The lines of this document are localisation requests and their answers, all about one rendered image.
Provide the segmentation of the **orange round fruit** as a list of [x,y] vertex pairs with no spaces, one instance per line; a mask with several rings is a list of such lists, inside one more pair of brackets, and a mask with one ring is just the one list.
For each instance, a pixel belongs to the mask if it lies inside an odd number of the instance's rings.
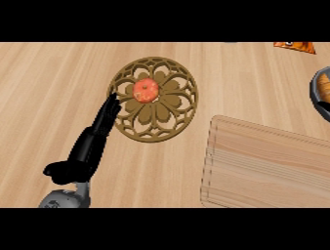
[[132,88],[133,99],[141,103],[149,103],[158,96],[158,83],[151,78],[141,79]]

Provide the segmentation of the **orange patterned wedge object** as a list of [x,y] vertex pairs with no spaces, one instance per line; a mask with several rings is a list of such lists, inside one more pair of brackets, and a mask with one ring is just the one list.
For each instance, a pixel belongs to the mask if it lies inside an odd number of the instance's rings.
[[310,42],[275,42],[273,46],[278,48],[285,48],[298,52],[315,54],[315,48]]

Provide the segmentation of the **round brown openwork trivet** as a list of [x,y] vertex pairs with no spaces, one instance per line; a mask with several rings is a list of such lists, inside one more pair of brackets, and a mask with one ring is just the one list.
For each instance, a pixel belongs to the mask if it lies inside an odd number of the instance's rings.
[[[132,95],[133,84],[144,78],[158,83],[158,96],[141,104]],[[158,143],[186,128],[197,109],[198,91],[188,69],[172,59],[145,57],[116,72],[107,93],[114,93],[121,105],[114,127],[133,141]]]

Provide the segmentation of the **pale wooden cutting board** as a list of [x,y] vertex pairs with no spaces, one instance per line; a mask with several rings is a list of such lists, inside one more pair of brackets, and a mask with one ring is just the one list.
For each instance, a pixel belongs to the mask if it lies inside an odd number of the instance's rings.
[[330,142],[216,115],[200,201],[207,207],[330,208]]

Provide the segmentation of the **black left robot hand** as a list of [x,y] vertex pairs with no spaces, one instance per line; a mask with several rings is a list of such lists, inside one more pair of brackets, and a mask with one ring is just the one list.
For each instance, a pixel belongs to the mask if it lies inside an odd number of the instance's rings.
[[98,168],[105,138],[118,110],[116,94],[110,94],[98,110],[93,123],[85,128],[74,142],[67,159],[49,163],[43,168],[42,174],[51,178],[55,184],[83,183],[90,179]]

